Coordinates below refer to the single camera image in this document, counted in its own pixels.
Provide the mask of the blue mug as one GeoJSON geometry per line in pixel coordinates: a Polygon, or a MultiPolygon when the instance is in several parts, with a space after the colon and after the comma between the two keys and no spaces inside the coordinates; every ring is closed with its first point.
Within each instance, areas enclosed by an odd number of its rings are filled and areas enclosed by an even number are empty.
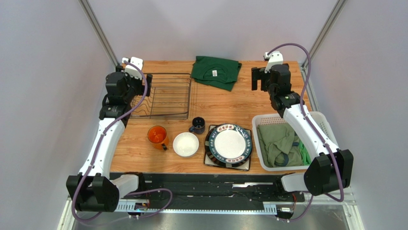
{"type": "Polygon", "coordinates": [[[189,128],[189,132],[203,134],[205,132],[205,120],[202,117],[195,117],[192,120],[192,126],[189,128]]]}

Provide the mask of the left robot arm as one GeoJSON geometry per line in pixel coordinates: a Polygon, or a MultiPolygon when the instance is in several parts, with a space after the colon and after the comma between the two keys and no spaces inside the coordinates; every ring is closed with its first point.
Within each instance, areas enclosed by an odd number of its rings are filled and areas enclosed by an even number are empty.
{"type": "Polygon", "coordinates": [[[129,73],[114,72],[106,76],[106,95],[99,114],[97,137],[87,160],[77,175],[66,181],[72,199],[71,210],[88,212],[114,212],[119,200],[137,191],[143,174],[130,172],[110,180],[113,155],[130,118],[131,103],[135,96],[150,95],[153,76],[143,79],[129,73]]]}

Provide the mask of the square floral plate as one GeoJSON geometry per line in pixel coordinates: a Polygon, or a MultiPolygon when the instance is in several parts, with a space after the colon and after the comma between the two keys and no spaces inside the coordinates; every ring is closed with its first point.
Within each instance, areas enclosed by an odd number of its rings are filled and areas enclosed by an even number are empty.
{"type": "Polygon", "coordinates": [[[232,169],[232,170],[239,170],[239,171],[249,171],[250,169],[250,159],[252,155],[252,150],[250,151],[249,155],[246,157],[246,159],[242,162],[239,163],[223,163],[219,160],[216,160],[214,157],[212,157],[212,153],[209,148],[209,137],[213,129],[217,127],[217,125],[210,125],[208,129],[208,133],[205,137],[204,141],[204,164],[206,166],[211,166],[211,167],[218,167],[218,168],[224,168],[224,169],[232,169]]]}

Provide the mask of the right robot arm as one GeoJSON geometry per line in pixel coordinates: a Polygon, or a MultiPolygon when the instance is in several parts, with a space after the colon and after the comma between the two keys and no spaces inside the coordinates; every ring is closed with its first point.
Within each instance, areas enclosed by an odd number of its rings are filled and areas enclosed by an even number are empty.
{"type": "Polygon", "coordinates": [[[339,191],[344,200],[344,190],[350,186],[354,157],[348,149],[340,149],[314,121],[303,97],[291,90],[291,72],[288,64],[251,69],[251,89],[268,92],[271,106],[299,136],[312,158],[304,173],[283,175],[278,183],[285,192],[308,192],[313,196],[339,191]]]}

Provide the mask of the orange mug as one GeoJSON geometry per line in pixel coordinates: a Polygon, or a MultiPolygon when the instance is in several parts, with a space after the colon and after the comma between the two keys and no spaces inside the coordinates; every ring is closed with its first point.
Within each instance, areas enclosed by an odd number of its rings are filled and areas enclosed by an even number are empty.
{"type": "Polygon", "coordinates": [[[153,126],[148,131],[147,138],[155,149],[168,150],[169,136],[164,127],[153,126]]]}

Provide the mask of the white ribbed bowl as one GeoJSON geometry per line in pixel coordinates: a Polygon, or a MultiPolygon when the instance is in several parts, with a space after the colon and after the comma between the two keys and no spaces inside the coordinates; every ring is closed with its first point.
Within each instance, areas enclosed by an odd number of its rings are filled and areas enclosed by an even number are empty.
{"type": "Polygon", "coordinates": [[[180,157],[191,157],[198,151],[198,148],[199,140],[193,133],[180,133],[173,141],[173,150],[180,157]]]}

